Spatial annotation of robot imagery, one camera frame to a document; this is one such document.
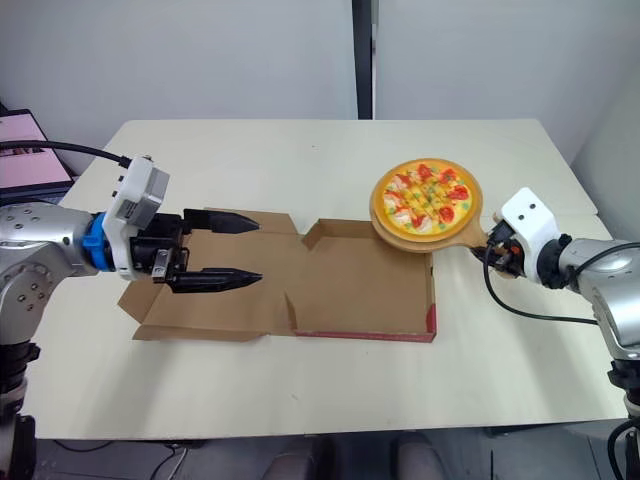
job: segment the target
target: white wall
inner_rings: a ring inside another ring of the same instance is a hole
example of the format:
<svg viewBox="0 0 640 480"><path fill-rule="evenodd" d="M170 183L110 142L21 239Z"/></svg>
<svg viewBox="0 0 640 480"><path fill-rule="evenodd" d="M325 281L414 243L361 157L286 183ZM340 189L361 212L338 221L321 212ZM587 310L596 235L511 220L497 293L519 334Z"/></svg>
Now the white wall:
<svg viewBox="0 0 640 480"><path fill-rule="evenodd" d="M640 65L572 168L611 234L640 241Z"/></svg>
<svg viewBox="0 0 640 480"><path fill-rule="evenodd" d="M377 118L539 119L571 162L640 59L637 0L380 0Z"/></svg>
<svg viewBox="0 0 640 480"><path fill-rule="evenodd" d="M0 99L50 139L101 147L132 119L357 118L354 75L349 0L0 0Z"/></svg>

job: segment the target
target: cable connector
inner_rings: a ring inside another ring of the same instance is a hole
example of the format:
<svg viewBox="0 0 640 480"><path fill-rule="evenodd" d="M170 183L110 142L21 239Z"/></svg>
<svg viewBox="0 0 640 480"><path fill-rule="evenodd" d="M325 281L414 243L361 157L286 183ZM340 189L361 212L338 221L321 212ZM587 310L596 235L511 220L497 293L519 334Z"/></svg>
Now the cable connector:
<svg viewBox="0 0 640 480"><path fill-rule="evenodd" d="M489 233L489 239L487 240L487 245L489 247L495 247L496 245L500 245L504 243L506 240L511 238L515 234L515 230L511 228L506 221L500 220L491 232Z"/></svg>

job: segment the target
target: red pepperoni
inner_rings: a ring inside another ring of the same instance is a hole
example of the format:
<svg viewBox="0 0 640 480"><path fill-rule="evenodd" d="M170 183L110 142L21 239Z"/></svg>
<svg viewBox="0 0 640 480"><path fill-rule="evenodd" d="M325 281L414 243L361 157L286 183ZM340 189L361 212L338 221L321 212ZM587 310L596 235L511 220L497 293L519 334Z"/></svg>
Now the red pepperoni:
<svg viewBox="0 0 640 480"><path fill-rule="evenodd" d="M456 179L456 172L453 170L453 168L447 168L444 172L440 174L440 182L442 183L447 183L455 179Z"/></svg>
<svg viewBox="0 0 640 480"><path fill-rule="evenodd" d="M411 223L413 223L413 226L415 228L418 228L422 223L422 220L424 219L424 217L426 217L426 215L416 215L414 218L411 219Z"/></svg>
<svg viewBox="0 0 640 480"><path fill-rule="evenodd" d="M420 178L422 179L423 182L427 178L433 176L429 167L427 167L424 163L421 163L420 166L418 167L418 175L420 175Z"/></svg>
<svg viewBox="0 0 640 480"><path fill-rule="evenodd" d="M411 179L409 178L409 175L404 175L402 173L398 173L397 175L400 180L402 180L406 184L407 187L411 186Z"/></svg>
<svg viewBox="0 0 640 480"><path fill-rule="evenodd" d="M451 207L442 207L440 209L440 218L444 223L453 222L453 216L455 215L453 208Z"/></svg>
<svg viewBox="0 0 640 480"><path fill-rule="evenodd" d="M466 187L462 185L456 185L453 187L453 190L447 193L447 197L452 198L454 200L466 200L469 198L469 192Z"/></svg>

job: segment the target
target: pizza peel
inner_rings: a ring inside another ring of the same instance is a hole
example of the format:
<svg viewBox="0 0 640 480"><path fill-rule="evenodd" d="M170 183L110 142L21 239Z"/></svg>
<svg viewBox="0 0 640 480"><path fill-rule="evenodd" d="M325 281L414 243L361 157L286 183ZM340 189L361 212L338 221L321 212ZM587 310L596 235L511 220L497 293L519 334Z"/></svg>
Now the pizza peel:
<svg viewBox="0 0 640 480"><path fill-rule="evenodd" d="M472 204L465 216L449 231L439 234L416 235L401 231L387 217L383 208L383 193L391 178L403 168L416 162L444 165L464 179L465 186L471 191ZM480 226L482 213L482 190L470 172L460 165L440 158L418 158L389 170L376 184L369 201L371 223L380 237L390 245L407 252L429 253L454 245L483 247L487 244L487 234Z"/></svg>

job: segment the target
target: cardboard box lid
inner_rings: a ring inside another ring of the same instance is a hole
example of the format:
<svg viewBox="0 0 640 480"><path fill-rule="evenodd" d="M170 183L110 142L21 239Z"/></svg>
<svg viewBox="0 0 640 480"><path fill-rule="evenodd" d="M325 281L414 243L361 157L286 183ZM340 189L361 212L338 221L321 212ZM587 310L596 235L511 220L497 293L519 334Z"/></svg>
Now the cardboard box lid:
<svg viewBox="0 0 640 480"><path fill-rule="evenodd" d="M264 274L249 287L179 294L133 282L119 305L134 338L245 341L264 334L424 334L434 301L431 256L396 250L370 222L319 220L305 236L285 214L239 212L260 222L239 235L194 231L189 269L228 266Z"/></svg>

